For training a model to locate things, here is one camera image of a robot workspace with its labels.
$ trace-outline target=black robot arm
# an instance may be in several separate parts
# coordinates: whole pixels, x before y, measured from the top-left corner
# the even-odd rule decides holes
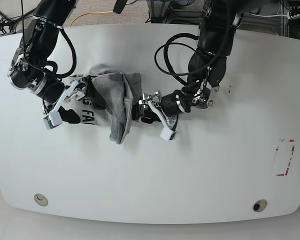
[[[70,76],[77,64],[75,49],[62,27],[75,5],[76,0],[42,0],[36,7],[33,12],[34,20],[24,31],[9,68],[8,77],[15,88],[29,88],[41,98],[46,89],[50,88],[45,100],[51,104],[57,101],[64,86],[56,83]],[[64,74],[57,73],[57,63],[48,61],[56,46],[59,32],[72,51],[72,66]]]
[[[184,87],[181,91],[161,98],[161,108],[168,118],[189,113],[191,107],[208,109],[215,103],[220,83],[227,70],[227,56],[231,54],[237,27],[243,13],[252,11],[264,4],[265,0],[205,0],[200,18],[198,36],[180,33],[171,37],[162,46],[164,61],[168,71],[157,67],[165,74],[173,76]],[[197,49],[189,61],[187,73],[175,73],[168,57],[169,46],[180,38],[197,41]]]
[[[159,50],[155,53],[155,63],[164,73],[173,76],[184,87],[167,96],[161,96],[160,91],[153,95],[143,94],[139,105],[135,106],[133,119],[145,123],[162,122],[162,136],[166,140],[173,139],[178,123],[178,116],[190,113],[191,107],[207,109],[215,103],[215,97],[227,69],[227,56],[230,55],[234,35],[240,24],[243,13],[249,12],[263,4],[265,0],[205,0],[199,25],[198,36],[180,33],[170,38],[163,49],[163,56],[168,71],[160,68],[156,61]],[[127,0],[118,0],[115,12],[120,13]],[[17,89],[30,89],[42,98],[48,129],[54,128],[62,121],[79,123],[80,118],[74,111],[65,111],[61,104],[70,97],[77,101],[84,98],[94,99],[96,109],[105,109],[106,103],[97,94],[91,79],[73,82],[69,88],[62,79],[69,77],[75,70],[77,57],[74,46],[63,30],[62,25],[74,9],[77,0],[41,0],[33,13],[32,22],[23,33],[20,46],[17,49],[8,76]],[[53,52],[59,32],[67,41],[72,51],[72,67],[64,74],[57,73],[58,65],[48,61]],[[175,73],[169,62],[168,50],[179,38],[191,38],[197,41],[197,49],[192,56],[187,73]]]

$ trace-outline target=table surface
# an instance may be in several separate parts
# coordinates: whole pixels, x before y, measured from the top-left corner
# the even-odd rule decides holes
[[[144,93],[167,95],[182,86],[156,68],[154,53],[171,36],[198,29],[136,24],[65,31],[77,52],[76,74],[106,64],[139,72]],[[20,39],[0,37],[0,189],[10,206],[148,224],[260,219],[299,207],[299,40],[238,31],[213,109],[181,115],[177,142],[159,137],[160,123],[140,122],[116,145],[106,127],[64,123],[45,129],[41,99],[16,90],[7,78]],[[182,41],[195,47],[194,41]],[[169,54],[176,72],[187,70],[189,49],[175,45]],[[60,73],[70,68],[62,37],[49,59]],[[35,194],[46,196],[48,206],[37,205]],[[253,211],[258,200],[268,202],[263,212]]]

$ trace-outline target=fabric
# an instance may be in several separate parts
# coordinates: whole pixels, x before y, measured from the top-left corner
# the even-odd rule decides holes
[[[70,77],[68,81],[78,81],[88,75],[96,76],[92,83],[104,98],[106,109],[95,109],[90,100],[72,100],[62,106],[74,110],[83,124],[110,127],[110,139],[122,144],[130,131],[133,105],[138,103],[142,94],[141,76],[139,73],[123,73],[100,64],[92,67],[85,75]]]

